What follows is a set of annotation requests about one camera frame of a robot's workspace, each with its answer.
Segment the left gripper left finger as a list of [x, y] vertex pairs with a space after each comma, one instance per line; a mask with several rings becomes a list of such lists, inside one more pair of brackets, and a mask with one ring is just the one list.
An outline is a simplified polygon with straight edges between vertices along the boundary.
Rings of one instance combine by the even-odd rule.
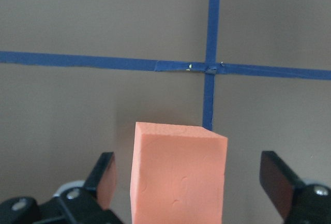
[[61, 185], [53, 197], [67, 223], [121, 223], [110, 210], [115, 188], [115, 155], [104, 152], [87, 179]]

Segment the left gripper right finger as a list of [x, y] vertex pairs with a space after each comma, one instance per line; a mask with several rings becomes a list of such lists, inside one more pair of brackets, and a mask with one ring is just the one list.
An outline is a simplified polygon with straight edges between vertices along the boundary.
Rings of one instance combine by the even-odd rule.
[[330, 187], [301, 179], [274, 151], [263, 151], [259, 180], [284, 223], [330, 223]]

